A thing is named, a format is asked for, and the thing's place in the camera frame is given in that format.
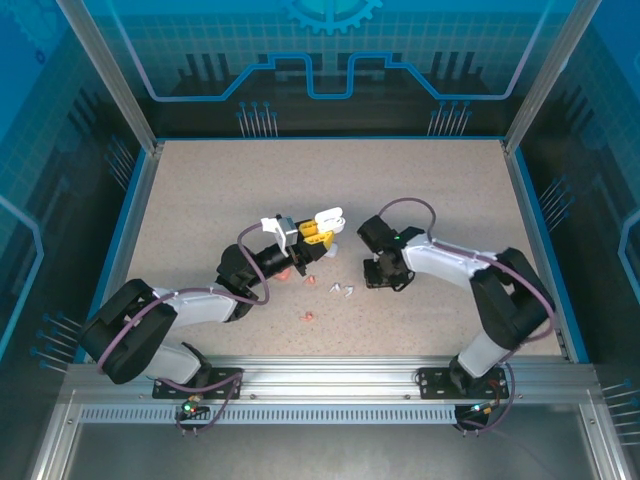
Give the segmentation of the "white earbud charging case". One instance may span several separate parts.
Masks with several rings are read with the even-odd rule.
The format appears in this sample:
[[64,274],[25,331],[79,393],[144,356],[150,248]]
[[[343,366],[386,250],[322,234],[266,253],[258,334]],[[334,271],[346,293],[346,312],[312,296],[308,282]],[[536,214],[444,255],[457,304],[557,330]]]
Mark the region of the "white earbud charging case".
[[341,207],[333,207],[318,212],[314,216],[318,235],[322,240],[329,240],[330,245],[325,247],[325,258],[334,258],[338,252],[338,245],[335,242],[335,236],[344,230],[346,220],[343,217],[343,209]]

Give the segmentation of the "blue table edge strip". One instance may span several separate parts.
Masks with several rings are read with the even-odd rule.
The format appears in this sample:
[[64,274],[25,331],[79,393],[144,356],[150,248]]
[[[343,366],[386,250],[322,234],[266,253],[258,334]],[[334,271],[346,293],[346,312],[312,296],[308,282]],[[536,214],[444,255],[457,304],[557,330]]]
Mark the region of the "blue table edge strip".
[[535,191],[529,169],[520,148],[509,156],[512,181],[526,224],[536,266],[552,294],[556,308],[558,329],[564,340],[568,358],[574,363],[589,363],[590,358],[580,331],[573,305],[564,282],[542,207]]
[[115,285],[115,281],[113,280],[113,268],[114,261],[116,259],[118,245],[120,242],[120,237],[122,235],[123,225],[126,217],[126,209],[127,202],[131,198],[133,188],[130,187],[131,180],[136,176],[137,170],[140,168],[140,162],[143,159],[146,152],[141,150],[136,163],[134,165],[134,170],[132,173],[132,177],[129,182],[129,186],[127,188],[123,204],[121,206],[121,210],[115,225],[115,229],[112,235],[112,239],[109,244],[109,248],[107,250],[107,255],[103,264],[103,268],[101,270],[98,283],[96,286],[96,290],[89,307],[88,318],[84,322],[84,325],[87,326],[92,317],[100,310],[100,308],[106,303],[106,301],[126,282],[121,284],[119,287]]

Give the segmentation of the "grey metal base tray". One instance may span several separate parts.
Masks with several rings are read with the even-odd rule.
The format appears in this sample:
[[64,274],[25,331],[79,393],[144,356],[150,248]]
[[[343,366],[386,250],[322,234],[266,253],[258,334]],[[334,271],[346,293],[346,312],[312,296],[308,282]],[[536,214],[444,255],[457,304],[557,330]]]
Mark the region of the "grey metal base tray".
[[610,480],[570,415],[516,415],[502,429],[82,425],[29,480]]

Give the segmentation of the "aluminium mounting rail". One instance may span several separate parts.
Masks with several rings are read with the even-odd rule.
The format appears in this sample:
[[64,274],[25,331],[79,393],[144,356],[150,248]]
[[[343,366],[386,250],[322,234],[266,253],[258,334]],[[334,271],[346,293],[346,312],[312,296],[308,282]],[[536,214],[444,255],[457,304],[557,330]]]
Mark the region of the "aluminium mounting rail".
[[[244,370],[240,400],[262,404],[396,404],[420,401],[414,375],[422,367],[447,367],[447,356],[213,356],[216,367]],[[559,356],[516,355],[509,390],[516,405],[600,402],[595,368]],[[68,367],[61,403],[141,404],[153,383],[139,377],[123,385],[92,364]]]

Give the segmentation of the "aluminium side rail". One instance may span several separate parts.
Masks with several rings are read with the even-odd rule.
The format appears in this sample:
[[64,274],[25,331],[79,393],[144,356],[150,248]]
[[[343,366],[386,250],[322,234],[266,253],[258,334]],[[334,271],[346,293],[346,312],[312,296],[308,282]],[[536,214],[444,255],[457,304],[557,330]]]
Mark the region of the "aluminium side rail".
[[126,204],[126,217],[112,275],[117,287],[127,278],[164,145],[164,141],[159,141],[153,154],[144,155],[130,183],[133,190]]

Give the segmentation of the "aluminium frame post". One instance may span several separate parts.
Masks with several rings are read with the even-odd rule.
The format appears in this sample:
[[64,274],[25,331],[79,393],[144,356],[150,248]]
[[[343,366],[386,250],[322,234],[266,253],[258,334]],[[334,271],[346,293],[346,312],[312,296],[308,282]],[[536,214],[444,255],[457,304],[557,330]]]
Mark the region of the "aluminium frame post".
[[158,141],[83,0],[55,0],[141,148],[154,156]]
[[581,37],[579,19],[589,0],[529,0],[535,22],[509,79],[509,96],[502,101],[502,149],[516,155],[543,103],[566,67]]

